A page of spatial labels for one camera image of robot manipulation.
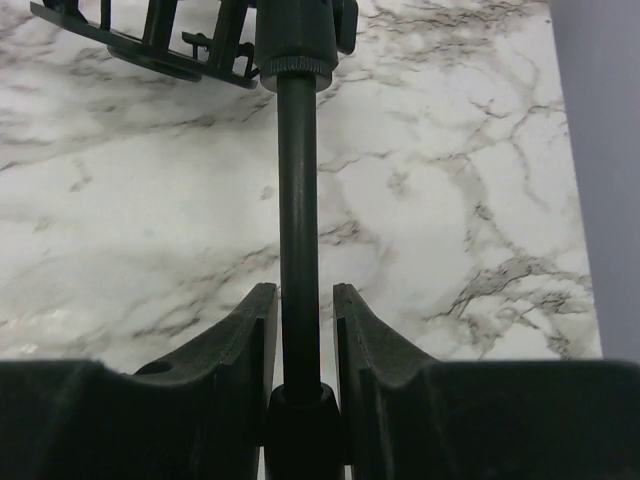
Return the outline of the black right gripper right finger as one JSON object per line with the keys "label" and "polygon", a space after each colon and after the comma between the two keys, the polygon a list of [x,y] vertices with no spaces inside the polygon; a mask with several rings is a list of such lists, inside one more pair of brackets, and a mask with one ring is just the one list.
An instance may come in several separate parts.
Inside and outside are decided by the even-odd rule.
{"label": "black right gripper right finger", "polygon": [[356,479],[635,479],[639,368],[440,361],[333,289],[346,462]]}

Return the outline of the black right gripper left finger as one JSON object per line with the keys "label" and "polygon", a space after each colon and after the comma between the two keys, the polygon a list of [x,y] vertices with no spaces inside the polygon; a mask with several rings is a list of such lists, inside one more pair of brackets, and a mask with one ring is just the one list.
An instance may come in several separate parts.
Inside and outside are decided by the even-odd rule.
{"label": "black right gripper left finger", "polygon": [[277,290],[133,374],[90,360],[1,365],[5,479],[253,479],[273,376]]}

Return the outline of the black shock-mount round-base stand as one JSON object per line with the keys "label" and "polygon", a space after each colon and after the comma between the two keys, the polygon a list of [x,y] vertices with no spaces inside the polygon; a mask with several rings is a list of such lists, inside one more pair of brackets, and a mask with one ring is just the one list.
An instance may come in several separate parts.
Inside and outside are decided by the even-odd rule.
{"label": "black shock-mount round-base stand", "polygon": [[35,2],[30,10],[140,67],[192,82],[210,77],[248,89],[262,85],[276,95],[284,382],[267,410],[265,473],[270,479],[342,478],[340,416],[321,380],[316,96],[331,84],[339,54],[354,50],[357,3],[225,1],[212,35],[183,35],[206,59],[170,49],[173,1],[149,3],[138,38],[113,29],[107,1],[98,22],[75,1]]}

